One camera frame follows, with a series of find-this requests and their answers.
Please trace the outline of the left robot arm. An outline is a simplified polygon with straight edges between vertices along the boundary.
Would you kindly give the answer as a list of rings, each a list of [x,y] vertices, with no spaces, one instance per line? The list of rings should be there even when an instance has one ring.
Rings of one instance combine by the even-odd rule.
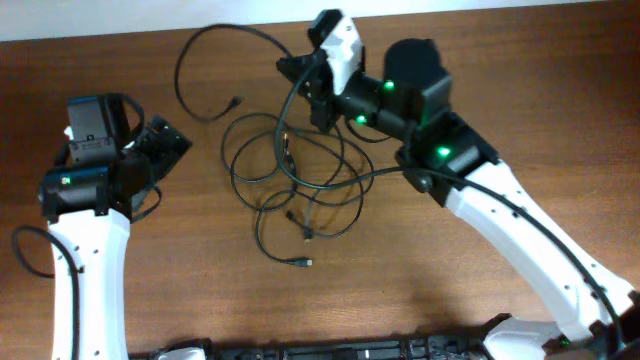
[[[39,187],[54,255],[54,359],[127,358],[124,265],[141,206],[192,143],[121,93],[72,98],[69,138]]]

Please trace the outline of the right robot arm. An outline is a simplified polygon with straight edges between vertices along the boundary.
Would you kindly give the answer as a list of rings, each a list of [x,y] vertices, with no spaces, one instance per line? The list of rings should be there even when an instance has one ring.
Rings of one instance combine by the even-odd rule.
[[[587,354],[611,359],[639,347],[639,294],[584,251],[524,190],[497,151],[450,104],[452,79],[429,39],[405,39],[366,73],[359,44],[321,44],[276,66],[305,96],[322,130],[339,117],[401,141],[396,169],[494,246],[551,314],[505,315],[482,346],[494,359]]]

